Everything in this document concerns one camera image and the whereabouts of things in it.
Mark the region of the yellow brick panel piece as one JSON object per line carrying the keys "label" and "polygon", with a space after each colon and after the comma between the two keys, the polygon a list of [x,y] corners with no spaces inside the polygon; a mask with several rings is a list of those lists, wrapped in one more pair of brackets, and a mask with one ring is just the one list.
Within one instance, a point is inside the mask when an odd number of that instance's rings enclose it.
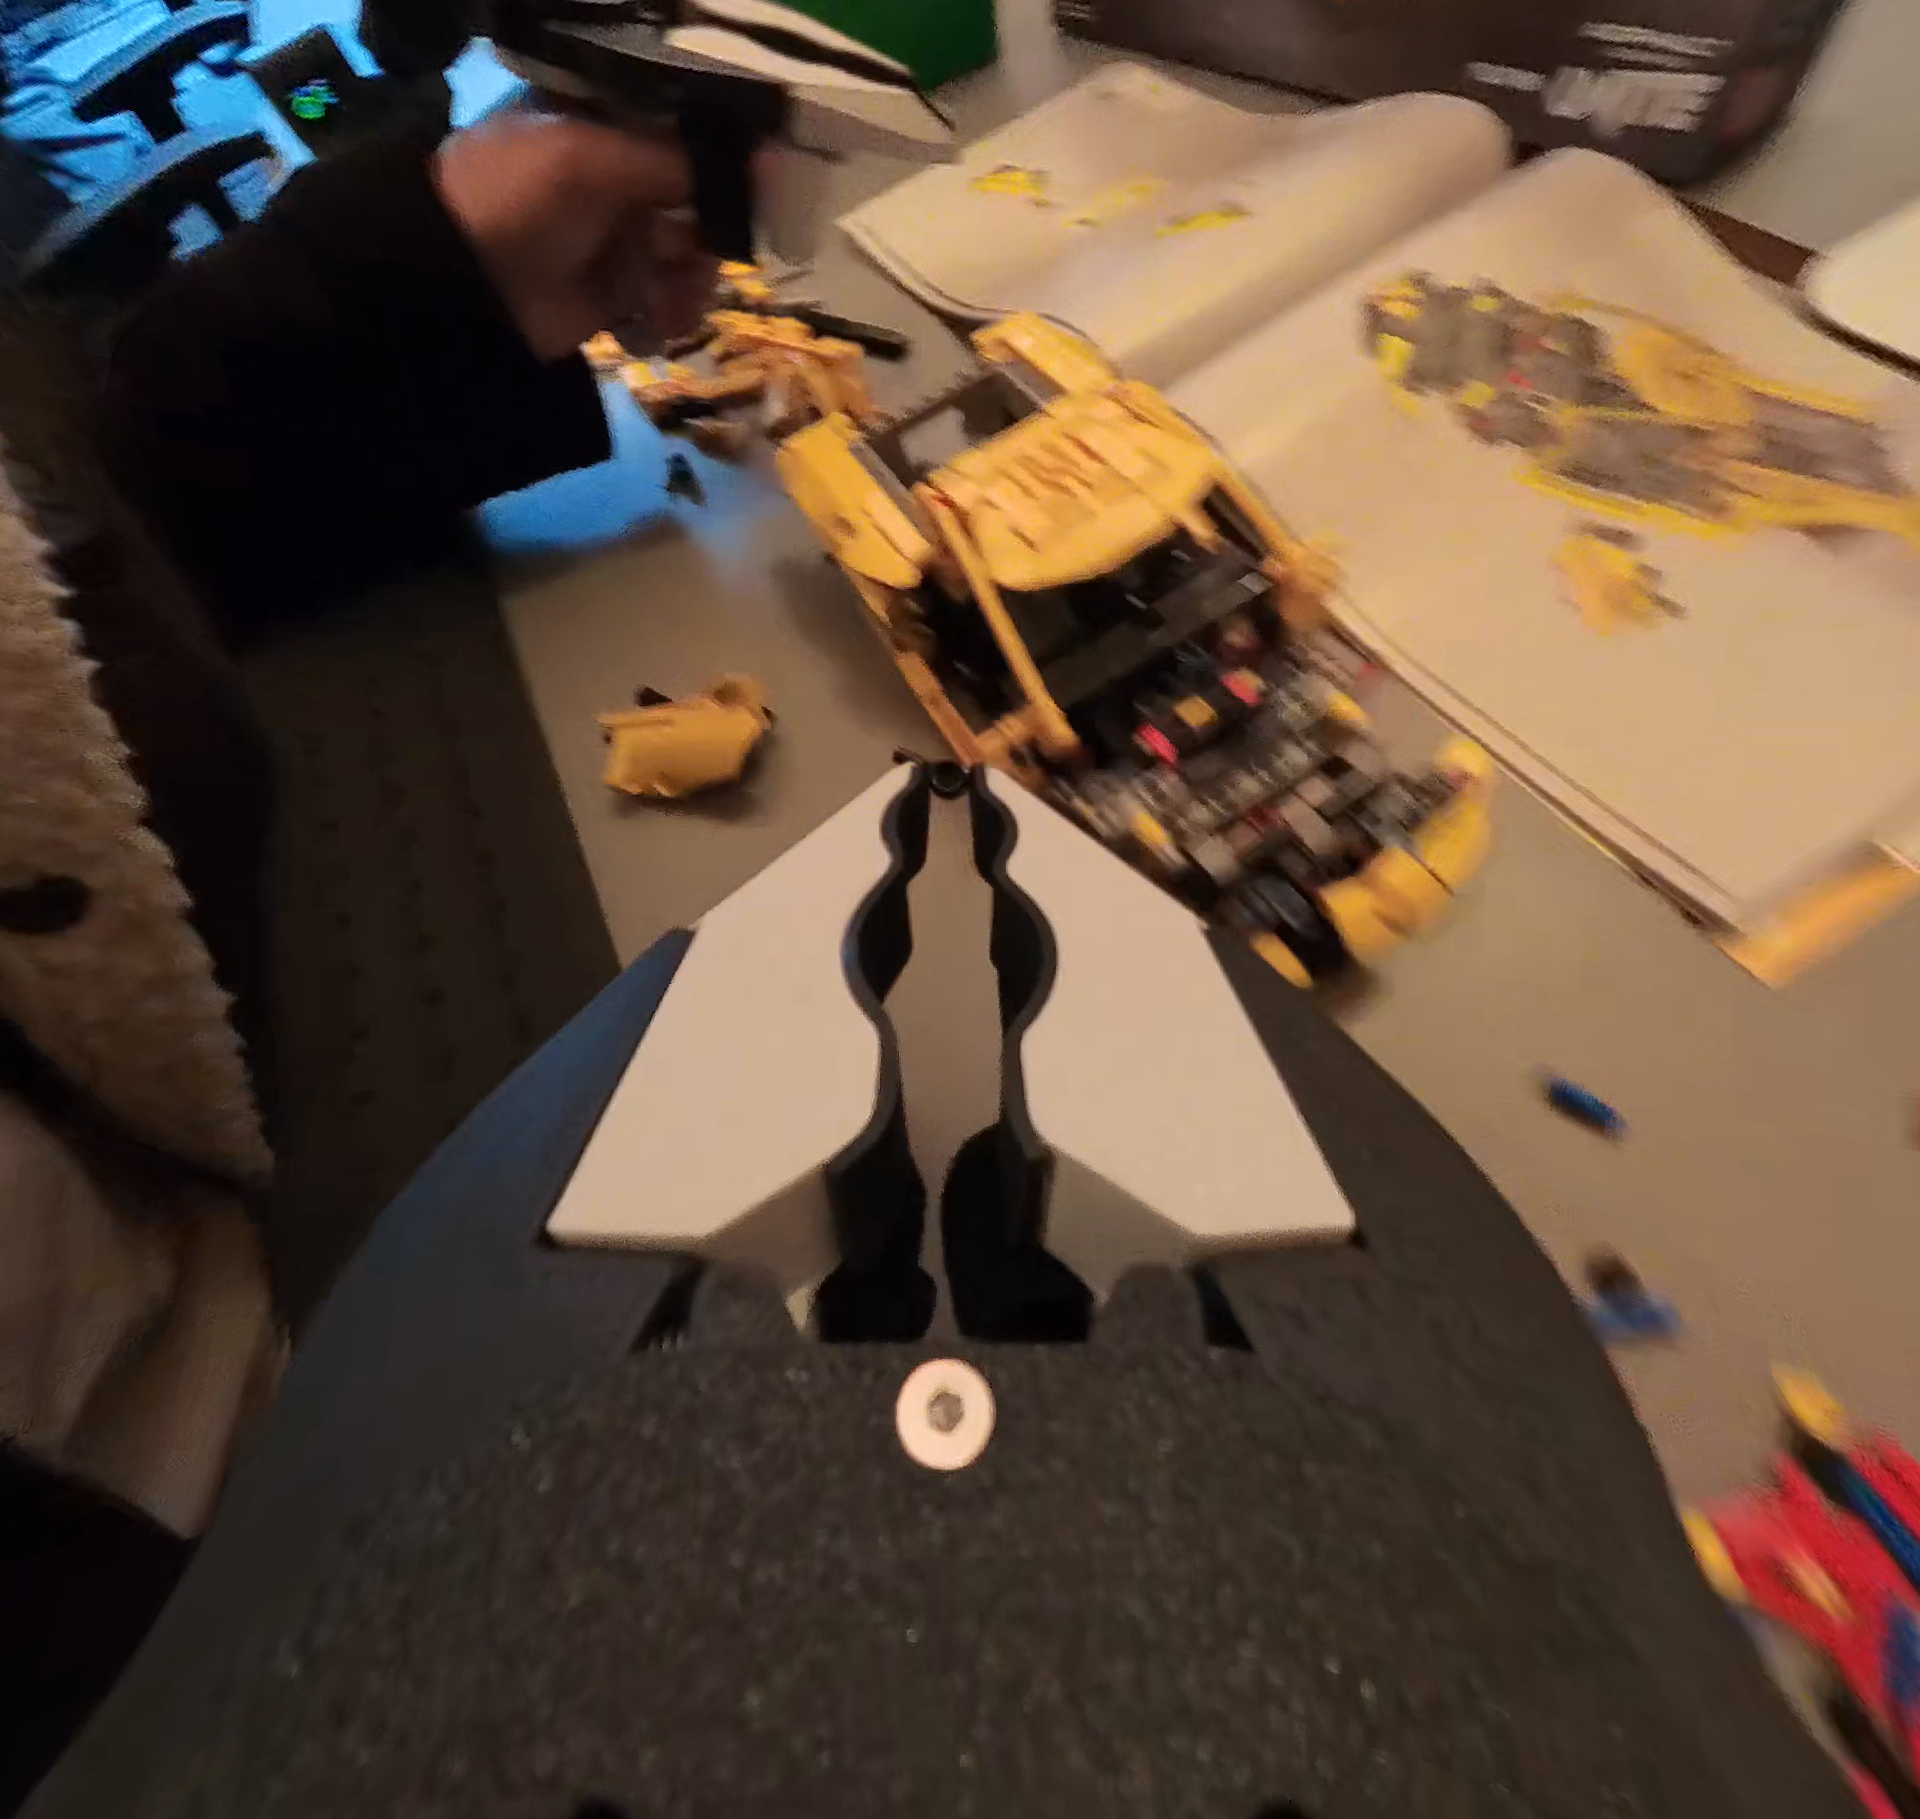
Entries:
{"label": "yellow brick panel piece", "polygon": [[629,706],[604,710],[595,722],[605,744],[607,790],[684,800],[739,781],[776,714],[759,679],[727,674],[679,697],[641,688]]}

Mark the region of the black car set box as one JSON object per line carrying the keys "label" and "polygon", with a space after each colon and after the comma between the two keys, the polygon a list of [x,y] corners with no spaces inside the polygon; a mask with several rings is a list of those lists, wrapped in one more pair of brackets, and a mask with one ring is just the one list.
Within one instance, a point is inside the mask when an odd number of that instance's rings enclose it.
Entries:
{"label": "black car set box", "polygon": [[1444,91],[1524,147],[1589,147],[1671,186],[1786,112],[1846,0],[1052,0],[1095,43],[1319,100]]}

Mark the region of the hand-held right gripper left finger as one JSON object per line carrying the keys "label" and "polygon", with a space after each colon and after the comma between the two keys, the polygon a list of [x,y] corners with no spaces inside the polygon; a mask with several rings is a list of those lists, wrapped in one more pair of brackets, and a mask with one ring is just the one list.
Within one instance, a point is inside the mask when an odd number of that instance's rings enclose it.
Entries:
{"label": "hand-held right gripper left finger", "polygon": [[788,1304],[838,1264],[830,1163],[881,1112],[882,1032],[853,919],[905,877],[889,770],[687,934],[546,1236],[760,1271]]}

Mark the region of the yellow brick car model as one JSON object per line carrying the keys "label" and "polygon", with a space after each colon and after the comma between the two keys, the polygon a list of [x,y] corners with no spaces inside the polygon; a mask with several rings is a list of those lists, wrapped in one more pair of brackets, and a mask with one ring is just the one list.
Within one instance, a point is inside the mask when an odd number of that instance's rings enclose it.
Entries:
{"label": "yellow brick car model", "polygon": [[917,411],[833,411],[782,483],[947,751],[1314,986],[1426,934],[1492,762],[1405,770],[1332,664],[1332,559],[1197,426],[1038,315]]}

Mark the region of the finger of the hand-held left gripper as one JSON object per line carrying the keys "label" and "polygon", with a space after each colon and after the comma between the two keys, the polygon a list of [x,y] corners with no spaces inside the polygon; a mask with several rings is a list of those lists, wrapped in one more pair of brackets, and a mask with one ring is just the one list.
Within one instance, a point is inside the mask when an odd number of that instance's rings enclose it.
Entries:
{"label": "finger of the hand-held left gripper", "polygon": [[908,64],[778,0],[660,0],[667,45],[739,73],[913,82]]}
{"label": "finger of the hand-held left gripper", "polygon": [[952,153],[954,126],[905,79],[855,78],[830,66],[776,75],[782,145],[802,153]]}

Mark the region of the black office chair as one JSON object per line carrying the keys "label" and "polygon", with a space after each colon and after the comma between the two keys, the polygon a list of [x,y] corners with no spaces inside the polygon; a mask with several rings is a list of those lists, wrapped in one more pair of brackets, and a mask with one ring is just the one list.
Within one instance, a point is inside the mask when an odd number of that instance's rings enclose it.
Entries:
{"label": "black office chair", "polygon": [[245,223],[231,178],[275,171],[281,153],[256,118],[190,123],[179,82],[190,64],[242,72],[249,42],[245,1],[198,0],[53,83],[83,150],[107,148],[109,162],[80,164],[80,189],[15,252],[19,292],[131,299],[175,262],[185,216],[202,216],[214,239]]}

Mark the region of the person's left hand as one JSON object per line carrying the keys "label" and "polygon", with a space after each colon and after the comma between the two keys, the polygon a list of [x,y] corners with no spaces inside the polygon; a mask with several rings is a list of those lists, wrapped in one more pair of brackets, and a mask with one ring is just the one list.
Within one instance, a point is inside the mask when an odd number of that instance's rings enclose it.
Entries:
{"label": "person's left hand", "polygon": [[701,239],[678,140],[514,111],[449,135],[430,173],[542,362],[600,333],[665,344],[704,320],[718,260]]}

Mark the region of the open instruction booklet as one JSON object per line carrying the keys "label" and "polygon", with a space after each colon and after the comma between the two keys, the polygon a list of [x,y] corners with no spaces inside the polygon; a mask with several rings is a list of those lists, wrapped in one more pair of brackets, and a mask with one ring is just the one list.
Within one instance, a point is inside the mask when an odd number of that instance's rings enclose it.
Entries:
{"label": "open instruction booklet", "polygon": [[1764,982],[1916,897],[1916,381],[1629,165],[1105,64],[840,229],[1159,389],[1363,649]]}

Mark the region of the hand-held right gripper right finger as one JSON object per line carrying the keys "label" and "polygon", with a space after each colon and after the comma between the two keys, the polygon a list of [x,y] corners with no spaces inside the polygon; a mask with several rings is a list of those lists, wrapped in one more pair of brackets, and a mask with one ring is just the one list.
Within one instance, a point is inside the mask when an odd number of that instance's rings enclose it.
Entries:
{"label": "hand-held right gripper right finger", "polygon": [[1356,1206],[1213,932],[1015,780],[978,781],[1012,1206],[1095,1301],[1141,1267],[1348,1243]]}

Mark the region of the scattered coloured brick pieces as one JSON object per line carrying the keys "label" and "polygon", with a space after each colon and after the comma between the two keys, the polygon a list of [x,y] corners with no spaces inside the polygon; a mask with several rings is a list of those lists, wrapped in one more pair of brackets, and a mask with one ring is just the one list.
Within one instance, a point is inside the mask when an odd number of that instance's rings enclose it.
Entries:
{"label": "scattered coloured brick pieces", "polygon": [[1822,1708],[1865,1814],[1917,1812],[1916,1459],[1809,1370],[1772,1366],[1768,1482],[1682,1508],[1704,1580],[1824,1664]]}

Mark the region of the black brick beam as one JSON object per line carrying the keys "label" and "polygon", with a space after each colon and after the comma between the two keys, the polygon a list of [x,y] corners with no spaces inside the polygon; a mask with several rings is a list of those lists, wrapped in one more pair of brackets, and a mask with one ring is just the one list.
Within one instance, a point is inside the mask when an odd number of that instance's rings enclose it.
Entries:
{"label": "black brick beam", "polygon": [[853,344],[861,354],[886,364],[904,362],[913,348],[911,340],[893,326],[848,319],[809,299],[786,301],[776,311],[807,326],[816,338]]}

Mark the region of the pile of yellow brick pieces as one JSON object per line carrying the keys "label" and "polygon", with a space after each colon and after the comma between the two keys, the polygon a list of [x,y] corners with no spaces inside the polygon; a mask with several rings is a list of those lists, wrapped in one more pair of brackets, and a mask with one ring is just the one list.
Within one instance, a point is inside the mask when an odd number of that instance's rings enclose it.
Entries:
{"label": "pile of yellow brick pieces", "polygon": [[583,355],[597,376],[619,381],[663,435],[684,435],[721,457],[747,440],[778,442],[830,417],[860,429],[877,426],[869,366],[886,362],[780,319],[776,307],[786,301],[816,301],[786,283],[786,273],[760,262],[721,262],[715,305],[694,333],[651,354],[597,333]]}

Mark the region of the person's left forearm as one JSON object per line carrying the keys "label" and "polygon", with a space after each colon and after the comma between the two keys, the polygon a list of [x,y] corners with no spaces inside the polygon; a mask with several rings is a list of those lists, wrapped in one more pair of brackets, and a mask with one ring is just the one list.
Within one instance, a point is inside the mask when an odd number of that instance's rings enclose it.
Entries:
{"label": "person's left forearm", "polygon": [[531,350],[433,153],[373,140],[301,168],[117,333],[100,407],[116,485],[229,644],[611,457],[594,368]]}

